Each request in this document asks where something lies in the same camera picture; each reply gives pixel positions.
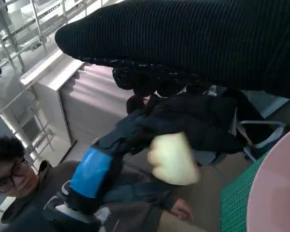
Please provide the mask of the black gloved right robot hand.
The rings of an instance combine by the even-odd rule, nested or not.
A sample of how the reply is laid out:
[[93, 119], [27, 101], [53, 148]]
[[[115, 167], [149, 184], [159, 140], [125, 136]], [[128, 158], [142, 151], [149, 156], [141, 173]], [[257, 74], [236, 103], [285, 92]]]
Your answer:
[[145, 96], [217, 85], [290, 99], [290, 0], [125, 0], [61, 27], [55, 41]]

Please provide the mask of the person's hand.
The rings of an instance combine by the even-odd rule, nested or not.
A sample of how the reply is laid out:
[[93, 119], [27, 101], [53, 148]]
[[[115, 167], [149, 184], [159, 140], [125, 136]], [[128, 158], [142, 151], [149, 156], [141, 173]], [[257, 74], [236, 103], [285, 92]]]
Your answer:
[[192, 210], [183, 199], [176, 200], [171, 209], [171, 214], [178, 217], [180, 220], [193, 220]]

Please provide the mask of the bare left hand blue tape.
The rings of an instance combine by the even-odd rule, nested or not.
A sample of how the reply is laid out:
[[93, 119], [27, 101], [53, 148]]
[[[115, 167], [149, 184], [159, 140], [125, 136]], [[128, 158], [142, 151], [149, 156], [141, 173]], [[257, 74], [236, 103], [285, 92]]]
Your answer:
[[117, 182], [124, 156], [139, 153], [153, 137], [144, 131], [145, 118], [142, 111], [134, 111], [90, 146], [71, 178], [66, 202], [72, 209], [89, 214], [106, 202], [151, 201], [176, 188], [151, 174], [148, 175], [150, 182], [122, 186]]

